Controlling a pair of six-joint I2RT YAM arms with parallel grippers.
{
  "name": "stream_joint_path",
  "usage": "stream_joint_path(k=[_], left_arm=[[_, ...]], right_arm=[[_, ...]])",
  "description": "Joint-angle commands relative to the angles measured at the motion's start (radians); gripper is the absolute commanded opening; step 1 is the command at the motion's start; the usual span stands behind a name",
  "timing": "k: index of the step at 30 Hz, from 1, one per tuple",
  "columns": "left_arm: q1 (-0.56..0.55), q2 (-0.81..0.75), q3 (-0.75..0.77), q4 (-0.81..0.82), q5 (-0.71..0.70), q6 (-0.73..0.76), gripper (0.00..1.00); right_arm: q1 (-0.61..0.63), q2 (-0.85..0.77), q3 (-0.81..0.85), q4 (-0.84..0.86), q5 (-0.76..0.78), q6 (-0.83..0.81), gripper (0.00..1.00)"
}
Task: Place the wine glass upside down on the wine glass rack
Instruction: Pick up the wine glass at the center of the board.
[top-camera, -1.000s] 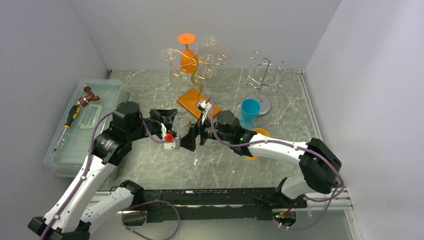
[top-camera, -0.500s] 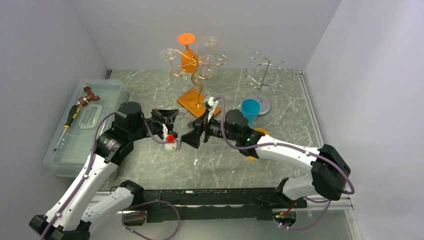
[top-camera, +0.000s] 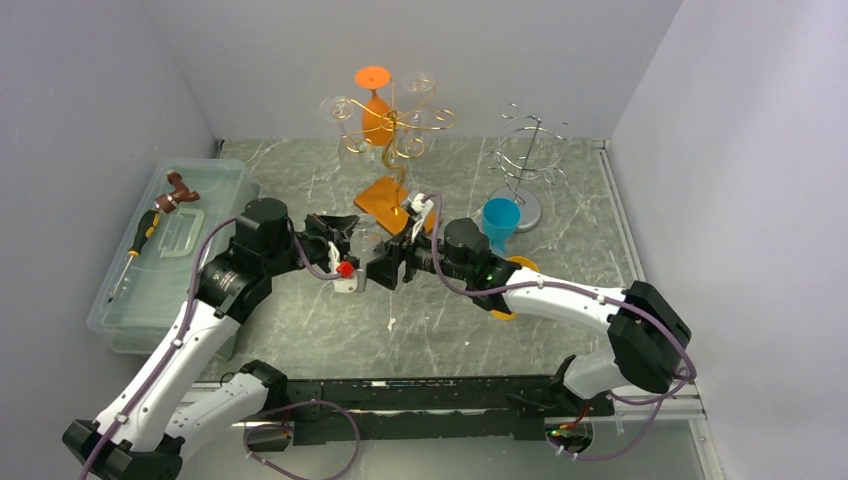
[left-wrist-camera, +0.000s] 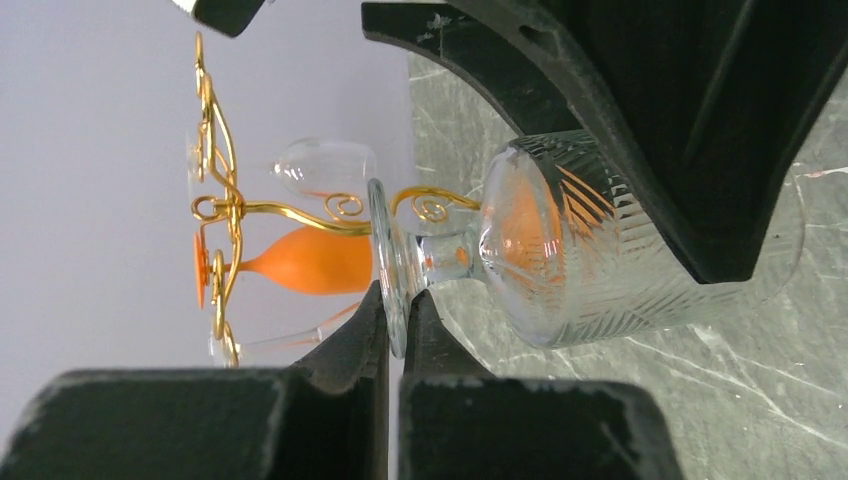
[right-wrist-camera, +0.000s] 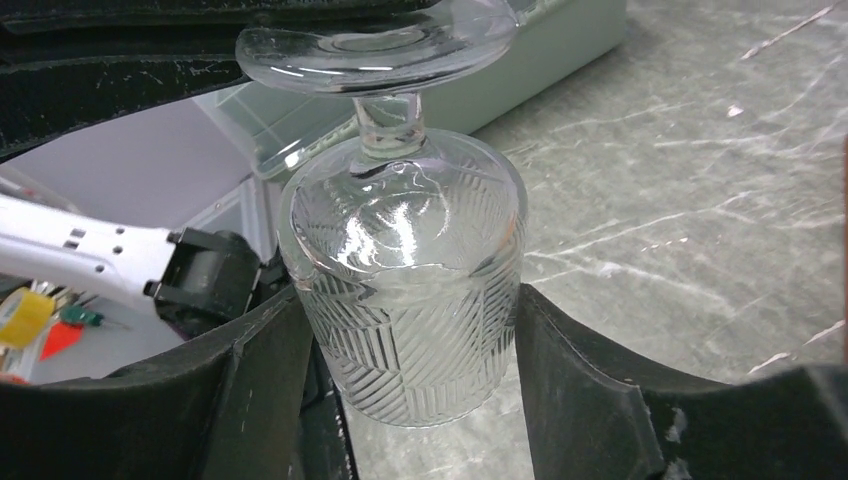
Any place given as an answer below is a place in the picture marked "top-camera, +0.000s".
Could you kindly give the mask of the clear plastic storage box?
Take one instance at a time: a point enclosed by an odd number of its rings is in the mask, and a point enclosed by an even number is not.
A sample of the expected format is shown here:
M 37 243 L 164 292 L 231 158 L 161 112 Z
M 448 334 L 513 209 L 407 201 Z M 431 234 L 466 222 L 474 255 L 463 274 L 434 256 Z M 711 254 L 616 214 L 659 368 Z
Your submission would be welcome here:
M 201 198 L 182 203 L 160 222 L 134 259 L 117 297 L 108 295 L 124 268 L 140 217 L 154 200 L 171 192 L 166 176 L 175 170 Z M 108 273 L 90 309 L 87 325 L 117 353 L 152 353 L 177 319 L 190 284 L 193 261 L 208 261 L 225 251 L 234 225 L 225 220 L 243 212 L 261 194 L 259 183 L 238 160 L 166 159 L 159 163 L 130 217 Z

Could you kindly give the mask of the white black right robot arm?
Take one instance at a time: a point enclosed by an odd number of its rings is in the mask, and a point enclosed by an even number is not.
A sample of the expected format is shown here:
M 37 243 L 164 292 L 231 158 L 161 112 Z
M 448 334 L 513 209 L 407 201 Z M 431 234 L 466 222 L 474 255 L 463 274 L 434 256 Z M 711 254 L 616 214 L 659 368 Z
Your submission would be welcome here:
M 628 385 L 665 398 L 673 382 L 696 377 L 686 352 L 691 331 L 653 285 L 604 288 L 544 275 L 494 253 L 468 218 L 449 222 L 442 238 L 412 231 L 407 226 L 363 253 L 369 280 L 393 290 L 428 272 L 483 310 L 560 321 L 606 339 L 558 367 L 550 392 L 560 413 L 574 415 L 597 395 Z

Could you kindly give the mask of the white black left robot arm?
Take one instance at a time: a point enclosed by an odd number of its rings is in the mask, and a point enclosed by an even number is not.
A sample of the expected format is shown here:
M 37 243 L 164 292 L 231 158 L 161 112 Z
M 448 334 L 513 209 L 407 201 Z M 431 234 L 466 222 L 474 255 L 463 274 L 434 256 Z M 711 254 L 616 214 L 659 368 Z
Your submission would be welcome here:
M 92 420 L 70 424 L 62 440 L 81 477 L 174 479 L 185 461 L 232 423 L 284 413 L 315 415 L 323 401 L 298 392 L 275 367 L 253 360 L 189 407 L 182 400 L 212 356 L 271 293 L 275 277 L 308 270 L 330 281 L 352 274 L 358 217 L 311 215 L 303 230 L 287 205 L 259 198 L 227 220 L 234 232 L 212 260 L 194 259 L 186 299 L 167 334 L 124 390 Z

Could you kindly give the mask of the clear wine glass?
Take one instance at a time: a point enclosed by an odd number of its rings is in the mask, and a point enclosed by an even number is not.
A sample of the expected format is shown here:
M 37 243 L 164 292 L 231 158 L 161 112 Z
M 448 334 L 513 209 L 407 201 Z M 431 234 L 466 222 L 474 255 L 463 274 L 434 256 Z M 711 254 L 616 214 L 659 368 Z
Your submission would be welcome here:
M 425 106 L 434 94 L 435 77 L 427 71 L 414 71 L 404 76 L 402 85 L 412 94 L 414 102 L 399 128 L 399 151 L 412 158 L 424 153 L 432 135 L 430 115 Z

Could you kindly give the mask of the orange plastic goblet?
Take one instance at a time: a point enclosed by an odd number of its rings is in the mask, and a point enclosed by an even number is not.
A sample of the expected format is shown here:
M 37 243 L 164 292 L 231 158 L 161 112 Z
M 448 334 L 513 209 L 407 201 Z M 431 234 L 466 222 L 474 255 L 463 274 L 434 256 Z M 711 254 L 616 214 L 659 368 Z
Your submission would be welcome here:
M 376 147 L 386 147 L 392 134 L 387 115 L 391 105 L 379 96 L 379 90 L 391 86 L 390 72 L 382 66 L 366 66 L 354 75 L 358 87 L 370 93 L 368 101 L 362 107 L 361 131 L 365 140 Z

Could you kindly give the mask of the gold wire glass rack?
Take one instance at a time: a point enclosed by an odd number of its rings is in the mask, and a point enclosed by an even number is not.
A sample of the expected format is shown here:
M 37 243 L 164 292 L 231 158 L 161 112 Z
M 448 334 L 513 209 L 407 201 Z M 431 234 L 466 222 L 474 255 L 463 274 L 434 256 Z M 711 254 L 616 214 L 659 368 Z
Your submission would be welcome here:
M 410 220 L 408 214 L 401 206 L 402 202 L 408 196 L 408 192 L 405 189 L 407 169 L 400 161 L 402 159 L 410 160 L 417 158 L 422 154 L 407 158 L 399 151 L 399 128 L 403 125 L 402 120 L 407 111 L 402 111 L 395 107 L 394 81 L 391 86 L 380 89 L 379 96 L 391 105 L 391 111 L 387 115 L 387 118 L 392 134 L 389 144 L 386 147 L 373 147 L 375 150 L 381 152 L 379 156 L 380 162 L 387 170 L 387 174 L 377 179 L 372 185 L 358 194 L 354 198 L 354 204 L 364 213 L 374 216 L 385 231 L 395 235 L 400 233 Z M 361 128 L 362 107 L 366 102 L 362 103 L 354 98 L 347 98 L 351 99 L 361 109 L 356 114 L 357 119 L 354 122 L 357 128 Z M 434 119 L 436 123 L 434 125 L 430 124 L 429 127 L 429 130 L 432 132 L 452 128 L 455 124 L 456 116 L 448 109 L 440 109 L 434 113 Z

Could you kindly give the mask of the clear pink tinted glass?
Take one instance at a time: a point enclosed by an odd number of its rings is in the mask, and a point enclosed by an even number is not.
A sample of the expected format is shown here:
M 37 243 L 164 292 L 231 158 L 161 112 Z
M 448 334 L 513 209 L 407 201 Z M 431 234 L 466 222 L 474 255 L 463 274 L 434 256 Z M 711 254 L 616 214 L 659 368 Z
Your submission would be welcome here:
M 341 167 L 350 173 L 374 171 L 375 149 L 361 128 L 354 125 L 361 109 L 344 96 L 328 97 L 319 107 L 321 118 L 338 129 L 337 155 Z

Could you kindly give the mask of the clear small glass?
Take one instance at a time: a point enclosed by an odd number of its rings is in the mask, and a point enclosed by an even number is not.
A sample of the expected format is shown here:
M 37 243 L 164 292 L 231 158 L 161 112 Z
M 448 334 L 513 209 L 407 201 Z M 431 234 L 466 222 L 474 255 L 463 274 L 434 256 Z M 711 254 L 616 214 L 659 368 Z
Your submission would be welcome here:
M 359 260 L 359 268 L 365 270 L 373 260 L 385 253 L 384 231 L 376 218 L 360 214 L 350 237 L 350 254 Z

